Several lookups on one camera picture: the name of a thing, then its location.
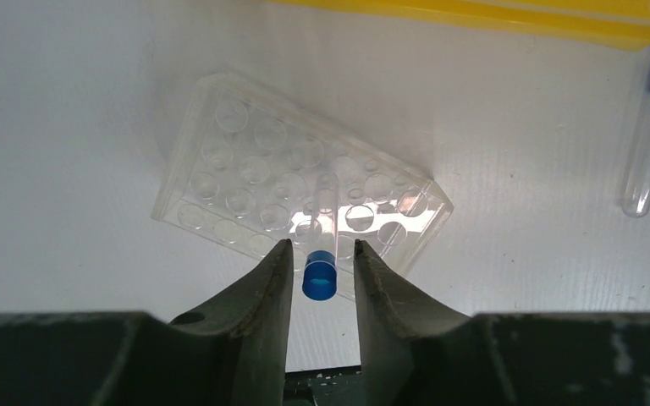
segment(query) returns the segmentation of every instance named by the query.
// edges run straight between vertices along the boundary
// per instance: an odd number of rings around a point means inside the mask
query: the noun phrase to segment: black object
[[[0,315],[0,404],[650,404],[650,314],[468,318],[357,241],[361,368],[284,374],[292,288],[284,240],[170,326]]]

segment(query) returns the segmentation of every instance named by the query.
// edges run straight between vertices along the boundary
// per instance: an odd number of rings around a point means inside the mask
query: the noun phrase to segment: yellow plastic container
[[[650,44],[650,0],[279,1],[335,11],[556,36],[630,51]]]

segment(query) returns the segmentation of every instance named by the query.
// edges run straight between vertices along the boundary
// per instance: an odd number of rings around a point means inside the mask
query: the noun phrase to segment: white surface
[[[255,0],[0,0],[0,310],[168,319],[250,269],[148,217],[221,65],[430,170],[455,211],[410,280],[445,304],[650,310],[650,213],[616,205],[641,60]],[[291,322],[289,370],[359,362],[351,302],[296,289]]]

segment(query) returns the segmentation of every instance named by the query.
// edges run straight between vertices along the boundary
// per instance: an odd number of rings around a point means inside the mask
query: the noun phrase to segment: blue cap
[[[307,256],[303,293],[313,300],[328,300],[338,291],[338,273],[335,255],[327,251],[313,251]]]

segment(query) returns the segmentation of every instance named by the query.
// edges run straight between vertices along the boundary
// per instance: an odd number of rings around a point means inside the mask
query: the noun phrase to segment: yellow object
[[[630,51],[650,44],[650,0],[278,1],[335,11],[556,36]]]

